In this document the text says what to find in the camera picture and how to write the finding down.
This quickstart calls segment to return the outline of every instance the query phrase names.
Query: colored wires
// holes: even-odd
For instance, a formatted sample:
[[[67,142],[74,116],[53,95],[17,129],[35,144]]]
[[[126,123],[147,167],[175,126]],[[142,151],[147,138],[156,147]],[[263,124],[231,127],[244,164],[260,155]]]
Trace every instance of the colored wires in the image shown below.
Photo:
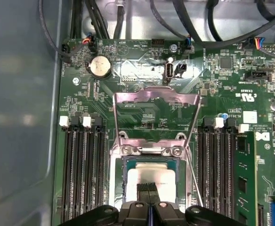
[[[258,38],[258,37],[254,38],[254,42],[257,50],[262,48],[264,40],[265,38]]]

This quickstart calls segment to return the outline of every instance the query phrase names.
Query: motherboard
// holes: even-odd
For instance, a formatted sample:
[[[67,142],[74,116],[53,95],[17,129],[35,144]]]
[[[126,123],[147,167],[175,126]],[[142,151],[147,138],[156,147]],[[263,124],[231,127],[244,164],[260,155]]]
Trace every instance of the motherboard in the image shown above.
[[[53,225],[120,208],[136,200],[136,184],[153,181],[183,212],[203,202],[249,226],[273,225],[275,58],[243,43],[95,40],[63,63],[60,79]]]

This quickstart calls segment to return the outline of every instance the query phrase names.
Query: green circuit board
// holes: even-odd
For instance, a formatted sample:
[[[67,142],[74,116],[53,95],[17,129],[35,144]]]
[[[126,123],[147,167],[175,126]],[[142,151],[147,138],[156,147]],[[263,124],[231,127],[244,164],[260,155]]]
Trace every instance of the green circuit board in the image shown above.
[[[73,49],[80,42],[81,40],[68,40],[66,45]],[[177,47],[176,50],[171,48],[172,45]],[[275,52],[275,45],[265,45],[264,48]],[[95,79],[87,69],[90,61],[96,56],[105,56],[112,65],[112,73],[107,79]],[[163,78],[166,62],[173,64],[175,74],[169,81]],[[260,74],[261,77],[254,78],[256,73],[264,75]],[[88,169],[84,164],[89,159],[84,152],[76,155],[72,152],[80,146],[80,141],[74,145],[73,132],[73,137],[69,137],[65,129],[58,127],[53,225],[73,218],[76,214],[82,214],[101,203],[119,205],[122,202],[123,171],[120,170],[120,160],[117,162],[119,167],[116,168],[115,181],[115,190],[118,192],[114,193],[113,198],[109,197],[109,153],[116,138],[112,96],[116,92],[138,92],[149,86],[168,86],[180,94],[200,94],[202,106],[189,144],[198,179],[200,149],[227,150],[227,147],[232,145],[234,162],[230,164],[234,170],[234,173],[231,172],[231,180],[235,195],[231,205],[235,211],[234,214],[226,210],[221,211],[247,225],[260,225],[257,214],[259,204],[264,207],[264,225],[271,224],[270,203],[275,201],[275,111],[271,109],[271,104],[275,103],[275,58],[252,48],[244,48],[242,44],[225,49],[206,50],[197,45],[187,47],[186,41],[176,40],[97,40],[97,53],[91,53],[88,47],[83,47],[72,57],[71,63],[63,63],[60,79],[59,116],[68,116],[70,122],[74,118],[75,124],[76,118],[82,120],[86,115],[91,116],[92,124],[96,118],[102,119],[101,136],[92,133],[96,139],[92,142],[92,148],[98,150],[100,147],[101,153],[98,158],[97,153],[92,154],[90,172],[98,170],[97,162],[101,161],[102,167],[100,172],[92,173],[90,178],[93,183],[90,203],[93,204],[79,207],[74,201],[66,205],[64,196],[84,199],[80,191],[84,191],[87,186],[83,183],[86,181],[83,178],[88,176],[85,175]],[[180,103],[165,103],[161,99],[150,99],[146,103],[124,103],[119,105],[117,110],[119,130],[126,132],[130,138],[145,138],[149,142],[157,142],[160,139],[175,139],[178,133],[186,134],[192,122],[194,108]],[[202,133],[204,119],[212,119],[214,122],[216,117],[225,113],[235,122],[235,135],[225,132],[213,137],[206,132]],[[241,124],[246,126],[249,132],[238,132]],[[85,144],[90,145],[91,134],[84,134],[85,131],[80,128],[78,130],[82,133],[80,136],[77,134],[76,139],[86,141]],[[206,136],[214,142],[224,140],[227,145],[211,147],[205,140]],[[241,140],[245,147],[243,150],[239,149]],[[68,155],[65,154],[66,149],[71,150]],[[66,167],[67,156],[69,159],[76,156],[74,165],[68,164]],[[77,172],[72,174],[73,178],[65,176],[65,172],[70,170]],[[94,198],[99,190],[95,188],[97,180],[92,177],[99,176],[101,197]],[[67,191],[65,181],[71,179]],[[190,197],[189,204],[197,204],[195,187]],[[188,207],[184,188],[182,193],[177,194],[177,201],[184,208]],[[66,213],[65,209],[69,205],[74,205],[74,213]],[[209,200],[205,206],[213,208]]]

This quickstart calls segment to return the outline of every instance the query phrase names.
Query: ram slot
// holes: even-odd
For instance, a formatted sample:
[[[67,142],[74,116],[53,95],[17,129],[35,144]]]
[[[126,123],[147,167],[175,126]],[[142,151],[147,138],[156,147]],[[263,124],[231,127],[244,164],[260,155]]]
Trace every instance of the ram slot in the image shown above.
[[[73,218],[80,215],[80,207],[81,207],[81,185],[82,185],[82,167],[83,167],[83,155],[84,155],[84,147],[85,147],[85,139],[84,139],[84,128],[80,128],[78,131],[78,144],[74,161],[74,209],[73,209]]]
[[[197,179],[200,196],[205,202],[205,134],[202,131],[198,133],[197,146]]]
[[[79,215],[83,214],[85,212],[85,172],[87,170],[86,168],[86,151],[88,147],[88,137],[89,132],[83,129],[83,147],[82,147],[82,153],[80,158],[80,196],[78,196],[78,203],[79,205]]]
[[[205,169],[205,207],[210,208],[210,149],[212,147],[212,139],[210,133],[205,133],[205,157],[204,157],[204,169]]]
[[[213,211],[220,213],[222,208],[220,206],[220,196],[222,195],[220,189],[220,181],[222,180],[222,173],[220,169],[222,168],[221,159],[222,159],[222,133],[219,130],[215,131],[214,134],[214,149],[213,149],[213,163],[212,163],[212,172],[214,177],[214,184],[212,190],[214,191],[212,196],[214,197],[214,207]]]
[[[94,132],[86,132],[86,150],[85,150],[85,183],[84,183],[84,211],[90,211],[93,206],[93,162],[94,162]]]
[[[62,183],[62,223],[68,220],[68,210],[70,207],[70,189],[71,189],[71,164],[72,164],[72,129],[65,131],[65,156],[64,156],[64,169],[63,169],[63,183]]]
[[[94,157],[95,207],[98,207],[103,205],[104,191],[105,134],[102,131],[95,134]]]
[[[234,158],[235,152],[237,150],[237,134],[230,133],[227,135],[229,141],[229,149],[228,149],[228,169],[227,174],[229,176],[228,184],[227,184],[227,193],[228,193],[228,214],[227,216],[230,218],[234,218]]]

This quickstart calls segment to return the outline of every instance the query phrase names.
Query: wire connector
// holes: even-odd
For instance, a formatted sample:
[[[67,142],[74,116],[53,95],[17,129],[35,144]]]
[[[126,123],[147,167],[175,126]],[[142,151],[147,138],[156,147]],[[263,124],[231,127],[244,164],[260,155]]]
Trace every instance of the wire connector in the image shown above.
[[[123,8],[125,8],[126,5],[125,0],[115,0],[114,3],[116,6],[122,6]]]

